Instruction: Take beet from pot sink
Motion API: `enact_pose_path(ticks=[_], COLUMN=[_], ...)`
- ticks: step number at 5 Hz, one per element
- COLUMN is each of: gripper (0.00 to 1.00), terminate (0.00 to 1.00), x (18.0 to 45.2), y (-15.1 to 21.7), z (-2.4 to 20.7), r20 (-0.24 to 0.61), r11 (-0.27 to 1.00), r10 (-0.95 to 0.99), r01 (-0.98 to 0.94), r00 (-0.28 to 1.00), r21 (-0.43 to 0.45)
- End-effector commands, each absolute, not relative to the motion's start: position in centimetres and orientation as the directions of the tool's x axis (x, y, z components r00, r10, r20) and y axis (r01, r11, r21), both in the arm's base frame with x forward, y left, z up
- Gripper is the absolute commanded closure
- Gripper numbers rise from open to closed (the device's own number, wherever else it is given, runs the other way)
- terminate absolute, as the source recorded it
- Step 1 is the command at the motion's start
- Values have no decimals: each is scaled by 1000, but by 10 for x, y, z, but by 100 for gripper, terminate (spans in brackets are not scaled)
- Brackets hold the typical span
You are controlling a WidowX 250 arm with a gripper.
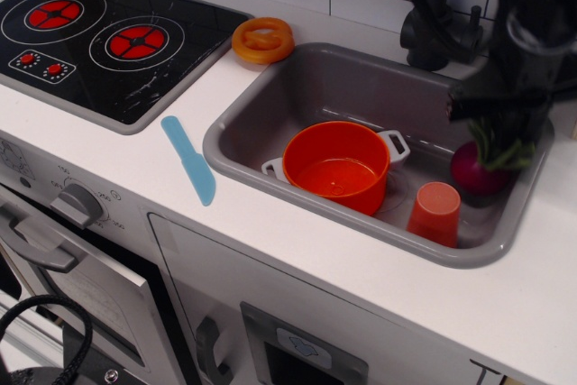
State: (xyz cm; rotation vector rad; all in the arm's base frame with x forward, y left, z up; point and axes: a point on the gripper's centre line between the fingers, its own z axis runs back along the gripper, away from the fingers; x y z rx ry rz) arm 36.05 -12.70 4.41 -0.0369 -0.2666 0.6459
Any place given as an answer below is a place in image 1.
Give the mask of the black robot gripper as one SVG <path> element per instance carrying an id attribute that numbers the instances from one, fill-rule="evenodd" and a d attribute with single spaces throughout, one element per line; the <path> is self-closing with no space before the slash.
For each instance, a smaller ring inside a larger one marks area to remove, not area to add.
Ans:
<path id="1" fill-rule="evenodd" d="M 538 142 L 550 101 L 575 91 L 574 46 L 526 50 L 507 37 L 490 45 L 481 69 L 450 88 L 447 115 L 451 121 L 490 115 L 495 146 Z"/>

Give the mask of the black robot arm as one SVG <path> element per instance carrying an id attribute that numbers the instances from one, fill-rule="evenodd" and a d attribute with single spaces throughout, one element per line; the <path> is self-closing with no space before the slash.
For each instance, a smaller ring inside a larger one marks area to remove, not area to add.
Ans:
<path id="1" fill-rule="evenodd" d="M 449 96 L 449 119 L 488 122 L 500 147 L 537 141 L 576 96 L 576 0 L 499 0 L 487 61 Z"/>

